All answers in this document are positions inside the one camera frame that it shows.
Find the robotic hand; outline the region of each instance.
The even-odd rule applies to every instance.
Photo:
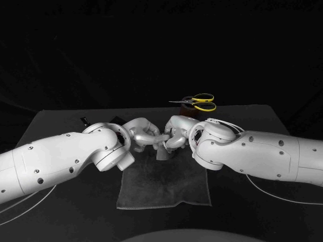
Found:
[[[192,157],[207,169],[221,170],[225,164],[256,177],[323,187],[323,141],[244,130],[235,134],[224,124],[214,118],[199,122],[173,116],[166,148],[184,147],[189,140]]]
[[[169,139],[146,118],[124,126],[88,122],[87,126],[83,133],[41,139],[0,154],[0,204],[75,178],[91,163],[100,171],[116,165],[124,170],[135,162],[132,139],[137,152]]]

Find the cloth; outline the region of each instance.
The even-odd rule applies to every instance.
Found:
[[[166,161],[156,160],[153,146],[142,153],[132,149],[136,162],[123,171],[119,209],[149,209],[211,205],[207,169],[192,158],[189,147],[179,148]]]

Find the small black item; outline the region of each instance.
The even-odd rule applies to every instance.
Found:
[[[80,119],[83,120],[85,127],[91,126],[91,123],[88,122],[87,117],[81,117]]]
[[[110,123],[123,126],[127,123],[127,121],[123,118],[120,118],[119,116],[116,116],[113,118],[113,120],[110,121]]]

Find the scissors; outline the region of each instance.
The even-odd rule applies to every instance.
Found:
[[[214,95],[208,93],[197,94],[191,99],[184,101],[171,101],[175,103],[185,103],[194,105],[194,107],[205,112],[211,112],[217,109],[217,104],[212,102]]]

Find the black curtain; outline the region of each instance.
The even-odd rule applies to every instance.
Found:
[[[202,92],[323,139],[323,1],[0,1],[0,153],[44,109]]]

